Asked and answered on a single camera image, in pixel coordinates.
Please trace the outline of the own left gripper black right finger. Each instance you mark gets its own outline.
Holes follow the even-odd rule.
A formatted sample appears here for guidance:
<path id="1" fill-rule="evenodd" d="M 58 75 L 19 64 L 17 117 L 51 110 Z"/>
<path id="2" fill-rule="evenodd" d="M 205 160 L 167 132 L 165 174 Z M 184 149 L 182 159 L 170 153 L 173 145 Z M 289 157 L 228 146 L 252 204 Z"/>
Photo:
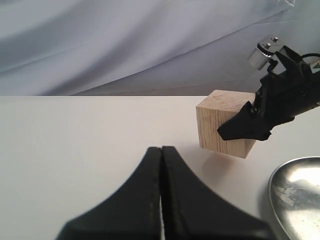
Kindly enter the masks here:
<path id="1" fill-rule="evenodd" d="M 270 240 L 269 225 L 208 188 L 177 149 L 161 149 L 161 206 L 167 240 Z"/>

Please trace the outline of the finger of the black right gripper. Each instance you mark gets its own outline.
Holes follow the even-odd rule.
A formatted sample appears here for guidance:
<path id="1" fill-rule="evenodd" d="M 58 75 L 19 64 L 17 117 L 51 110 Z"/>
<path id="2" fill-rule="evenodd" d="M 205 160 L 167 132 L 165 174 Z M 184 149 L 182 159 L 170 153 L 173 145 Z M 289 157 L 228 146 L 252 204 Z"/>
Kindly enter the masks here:
<path id="1" fill-rule="evenodd" d="M 217 132 L 224 141 L 240 139 L 265 141 L 271 135 L 268 124 L 258 115 L 249 101 L 235 116 L 224 122 Z"/>

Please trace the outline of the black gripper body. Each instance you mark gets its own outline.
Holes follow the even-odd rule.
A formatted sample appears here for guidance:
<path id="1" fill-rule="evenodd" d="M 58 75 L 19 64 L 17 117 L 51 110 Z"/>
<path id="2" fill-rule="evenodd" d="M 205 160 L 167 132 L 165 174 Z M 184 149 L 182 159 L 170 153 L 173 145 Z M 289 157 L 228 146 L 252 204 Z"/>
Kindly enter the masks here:
<path id="1" fill-rule="evenodd" d="M 284 46 L 270 58 L 267 74 L 255 93 L 254 111 L 267 125 L 291 122 L 302 113 L 320 106 L 319 53 L 300 55 Z"/>

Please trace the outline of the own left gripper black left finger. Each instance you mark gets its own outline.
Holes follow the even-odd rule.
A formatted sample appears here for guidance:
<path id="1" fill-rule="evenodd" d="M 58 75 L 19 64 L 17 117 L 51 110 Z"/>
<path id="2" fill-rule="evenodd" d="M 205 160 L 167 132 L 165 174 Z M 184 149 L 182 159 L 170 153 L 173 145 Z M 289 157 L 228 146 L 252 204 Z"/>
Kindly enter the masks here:
<path id="1" fill-rule="evenodd" d="M 126 182 L 110 197 L 69 220 L 59 240 L 160 240 L 162 151 L 149 147 Z"/>

